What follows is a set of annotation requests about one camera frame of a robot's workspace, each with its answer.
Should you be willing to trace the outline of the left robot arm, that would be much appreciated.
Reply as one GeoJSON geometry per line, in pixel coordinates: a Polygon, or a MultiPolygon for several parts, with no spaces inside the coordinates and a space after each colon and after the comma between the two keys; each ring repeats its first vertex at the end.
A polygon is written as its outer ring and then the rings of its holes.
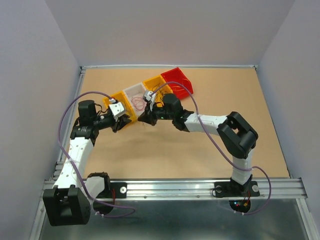
{"type": "Polygon", "coordinates": [[[99,131],[110,128],[115,133],[129,124],[124,105],[112,99],[104,114],[96,111],[93,100],[78,104],[78,118],[70,134],[69,150],[61,173],[42,199],[51,226],[85,225],[93,206],[96,214],[105,217],[115,207],[116,187],[106,172],[83,175],[88,158],[95,146],[99,131]]]}

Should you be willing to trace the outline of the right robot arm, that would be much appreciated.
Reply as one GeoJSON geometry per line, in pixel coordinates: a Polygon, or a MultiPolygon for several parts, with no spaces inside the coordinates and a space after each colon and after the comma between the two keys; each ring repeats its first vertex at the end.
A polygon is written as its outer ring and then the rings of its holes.
{"type": "Polygon", "coordinates": [[[162,106],[157,106],[155,94],[146,91],[143,96],[146,102],[144,112],[138,121],[155,126],[159,120],[170,120],[174,127],[183,132],[206,133],[208,137],[217,135],[221,138],[226,150],[231,154],[232,175],[229,181],[215,186],[215,196],[237,197],[250,190],[252,180],[252,156],[258,133],[238,113],[212,116],[199,114],[183,108],[181,101],[173,93],[166,93],[162,106]]]}

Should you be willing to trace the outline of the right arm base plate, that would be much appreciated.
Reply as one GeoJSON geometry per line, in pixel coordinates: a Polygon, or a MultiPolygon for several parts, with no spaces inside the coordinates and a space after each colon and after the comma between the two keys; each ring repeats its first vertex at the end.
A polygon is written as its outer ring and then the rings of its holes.
{"type": "Polygon", "coordinates": [[[219,181],[214,183],[211,194],[216,198],[241,198],[248,195],[259,197],[260,191],[256,181],[250,181],[245,185],[231,181],[219,181]]]}

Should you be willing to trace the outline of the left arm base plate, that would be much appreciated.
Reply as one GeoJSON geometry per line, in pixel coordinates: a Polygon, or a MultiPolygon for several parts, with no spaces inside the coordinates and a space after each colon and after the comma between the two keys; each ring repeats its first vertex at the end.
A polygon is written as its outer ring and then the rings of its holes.
{"type": "Polygon", "coordinates": [[[104,199],[125,199],[128,185],[126,182],[111,182],[104,186],[104,190],[97,196],[104,199]]]}

